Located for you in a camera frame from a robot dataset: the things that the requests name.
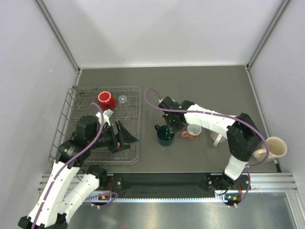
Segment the small pink mug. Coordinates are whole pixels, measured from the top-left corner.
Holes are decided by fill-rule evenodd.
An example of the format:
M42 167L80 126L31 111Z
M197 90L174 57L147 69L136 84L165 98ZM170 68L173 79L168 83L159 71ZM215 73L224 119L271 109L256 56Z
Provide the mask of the small pink mug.
M182 131L182 137L187 137L189 139L195 139L202 131L199 125L189 124L185 131Z

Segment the dark green mug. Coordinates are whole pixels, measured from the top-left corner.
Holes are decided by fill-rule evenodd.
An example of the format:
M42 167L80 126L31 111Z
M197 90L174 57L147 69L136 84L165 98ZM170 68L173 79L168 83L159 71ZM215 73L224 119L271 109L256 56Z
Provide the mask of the dark green mug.
M170 146L173 143L175 133L171 133L167 125L159 126L156 124L154 128L157 132L157 139L160 145Z

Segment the clear plastic cup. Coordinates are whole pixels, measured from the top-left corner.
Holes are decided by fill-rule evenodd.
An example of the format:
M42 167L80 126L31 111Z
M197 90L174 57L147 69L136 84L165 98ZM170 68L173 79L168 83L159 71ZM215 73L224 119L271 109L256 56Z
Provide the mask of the clear plastic cup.
M126 104L126 103L127 103L127 96L125 96L125 95L120 95L120 96L118 97L118 102L119 102L120 104Z

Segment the red mug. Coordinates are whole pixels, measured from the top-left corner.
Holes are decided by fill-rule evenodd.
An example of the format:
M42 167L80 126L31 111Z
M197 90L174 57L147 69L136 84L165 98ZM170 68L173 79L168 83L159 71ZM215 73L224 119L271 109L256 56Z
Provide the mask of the red mug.
M114 110L116 107L116 101L113 95L108 91L100 92L98 95L98 102L102 110L106 111L108 109Z

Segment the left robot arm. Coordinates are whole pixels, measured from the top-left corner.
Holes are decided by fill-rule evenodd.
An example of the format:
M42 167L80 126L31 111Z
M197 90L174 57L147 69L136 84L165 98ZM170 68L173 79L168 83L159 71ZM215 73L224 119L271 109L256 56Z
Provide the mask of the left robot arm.
M96 116L80 118L71 138L59 146L49 180L30 214L20 218L20 228L65 229L89 195L107 186L106 169L91 165L78 185L68 191L93 149L107 148L111 153L118 153L139 141L121 121L115 121L115 127L117 132L114 132L112 125L102 123Z

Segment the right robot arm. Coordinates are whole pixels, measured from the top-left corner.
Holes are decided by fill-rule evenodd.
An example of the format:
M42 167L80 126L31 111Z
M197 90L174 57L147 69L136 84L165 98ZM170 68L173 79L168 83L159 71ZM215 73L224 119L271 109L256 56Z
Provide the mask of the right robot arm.
M171 133L181 131L185 125L195 125L224 137L231 156L215 185L225 190L239 185L239 177L262 141L262 135L249 115L224 115L191 101L178 103L168 96L159 101L158 108L164 112L163 118Z

